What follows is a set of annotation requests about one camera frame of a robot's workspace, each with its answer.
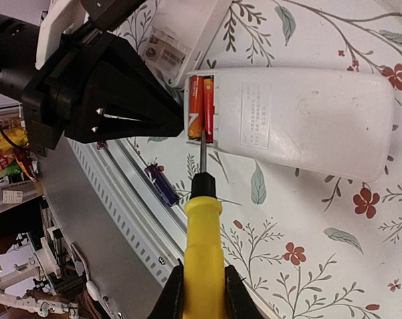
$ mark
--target orange object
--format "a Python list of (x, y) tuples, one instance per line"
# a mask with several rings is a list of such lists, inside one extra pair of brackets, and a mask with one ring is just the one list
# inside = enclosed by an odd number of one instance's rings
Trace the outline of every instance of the orange object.
[(189, 138), (199, 139), (203, 129), (203, 77), (192, 76), (189, 105)]
[(214, 80), (206, 78), (203, 81), (204, 122), (207, 143), (214, 142)]

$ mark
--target floral tablecloth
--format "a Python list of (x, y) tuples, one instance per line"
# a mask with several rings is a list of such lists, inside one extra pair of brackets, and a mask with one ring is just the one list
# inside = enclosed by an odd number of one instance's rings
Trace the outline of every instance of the floral tablecloth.
[[(158, 2), (116, 31), (139, 52)], [(232, 66), (372, 72), (393, 85), (391, 149), (373, 183), (213, 151), (209, 171), (226, 258), (280, 318), (402, 319), (402, 16), (384, 0), (234, 0), (202, 68)], [(199, 150), (182, 136), (130, 141), (184, 205)]]

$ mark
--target red flower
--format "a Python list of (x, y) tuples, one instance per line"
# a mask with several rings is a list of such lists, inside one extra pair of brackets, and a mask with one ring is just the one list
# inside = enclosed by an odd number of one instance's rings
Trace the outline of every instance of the red flower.
[(366, 212), (367, 218), (372, 218), (376, 214), (375, 204), (378, 204), (380, 196), (378, 193), (372, 195), (368, 188), (362, 188), (360, 194), (355, 194), (353, 196), (353, 202), (356, 204), (354, 209), (356, 214), (363, 214)]
[(304, 254), (304, 248), (295, 247), (293, 243), (288, 243), (286, 245), (286, 250), (288, 253), (283, 255), (284, 260), (291, 260), (292, 264), (298, 266), (300, 263), (303, 263), (307, 260), (306, 255)]
[(402, 91), (402, 65), (400, 63), (396, 64), (394, 70), (386, 66), (382, 70), (382, 75), (388, 78), (394, 89)]
[(236, 228), (242, 229), (243, 225), (240, 221), (234, 220), (233, 224), (236, 226)]
[(366, 306), (366, 310), (368, 311), (375, 311), (375, 310), (379, 310), (380, 305), (378, 304), (368, 304)]
[(389, 290), (391, 291), (391, 292), (395, 292), (397, 289), (401, 289), (401, 284), (399, 284), (399, 279), (395, 279), (394, 280), (394, 283), (389, 283), (388, 285), (387, 285), (387, 287), (389, 287)]

